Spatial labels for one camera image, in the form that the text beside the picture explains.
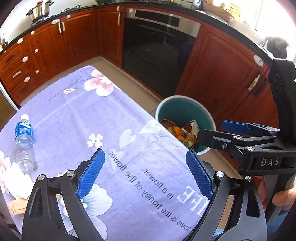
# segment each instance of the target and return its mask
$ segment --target teal bucket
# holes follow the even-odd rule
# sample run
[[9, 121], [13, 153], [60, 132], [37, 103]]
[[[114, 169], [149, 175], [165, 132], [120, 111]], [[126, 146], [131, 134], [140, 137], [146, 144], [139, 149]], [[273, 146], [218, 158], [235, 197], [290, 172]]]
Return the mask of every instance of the teal bucket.
[[[189, 121], [195, 120], [199, 129], [216, 130], [215, 122], [207, 109], [194, 99], [186, 96], [171, 96], [164, 99], [156, 109], [155, 119], [173, 121], [183, 127]], [[197, 144], [193, 148], [198, 155], [205, 154], [209, 147]]]

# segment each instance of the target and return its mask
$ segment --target purple floral tablecloth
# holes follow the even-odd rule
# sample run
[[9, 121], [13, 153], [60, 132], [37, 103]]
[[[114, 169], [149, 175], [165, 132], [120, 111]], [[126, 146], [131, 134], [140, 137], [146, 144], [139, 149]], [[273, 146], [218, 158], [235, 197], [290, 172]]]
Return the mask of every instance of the purple floral tablecloth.
[[[0, 132], [4, 157], [15, 148], [22, 114], [35, 130], [33, 182], [40, 174], [76, 169], [97, 148], [105, 151], [105, 164], [81, 200], [105, 240], [181, 241], [200, 220], [209, 200], [186, 165], [187, 149], [94, 67], [65, 76], [24, 105]], [[8, 203], [14, 197], [3, 185]], [[75, 235], [62, 198], [58, 205], [67, 232]], [[21, 232], [23, 215], [12, 218]]]

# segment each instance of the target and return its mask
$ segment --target wicker basket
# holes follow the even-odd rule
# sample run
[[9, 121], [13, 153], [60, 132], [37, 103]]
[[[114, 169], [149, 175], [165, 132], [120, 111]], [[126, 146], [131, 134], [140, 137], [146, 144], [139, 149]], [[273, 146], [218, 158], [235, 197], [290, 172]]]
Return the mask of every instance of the wicker basket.
[[234, 20], [234, 17], [229, 12], [227, 12], [226, 10], [224, 10], [222, 8], [219, 8], [218, 6], [204, 3], [203, 8], [204, 8], [205, 12], [210, 12], [212, 14], [215, 14], [218, 17], [223, 18], [228, 23], [231, 23]]

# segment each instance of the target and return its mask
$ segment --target blue bottle label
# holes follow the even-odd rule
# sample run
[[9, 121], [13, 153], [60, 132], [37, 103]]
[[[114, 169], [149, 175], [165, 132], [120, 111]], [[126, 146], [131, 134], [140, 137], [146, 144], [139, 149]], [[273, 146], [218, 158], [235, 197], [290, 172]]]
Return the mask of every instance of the blue bottle label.
[[15, 127], [15, 138], [19, 135], [29, 135], [34, 139], [34, 131], [30, 122], [21, 120]]

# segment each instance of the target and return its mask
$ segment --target pressure cooker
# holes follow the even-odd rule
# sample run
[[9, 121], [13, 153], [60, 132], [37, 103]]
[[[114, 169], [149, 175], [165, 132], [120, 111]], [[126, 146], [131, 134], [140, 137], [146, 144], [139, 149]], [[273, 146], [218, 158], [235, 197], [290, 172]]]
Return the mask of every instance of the pressure cooker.
[[26, 14], [27, 16], [31, 16], [32, 22], [35, 23], [42, 18], [46, 18], [49, 15], [49, 7], [53, 4], [52, 0], [48, 0], [47, 2], [39, 1], [37, 5], [30, 9], [30, 11]]

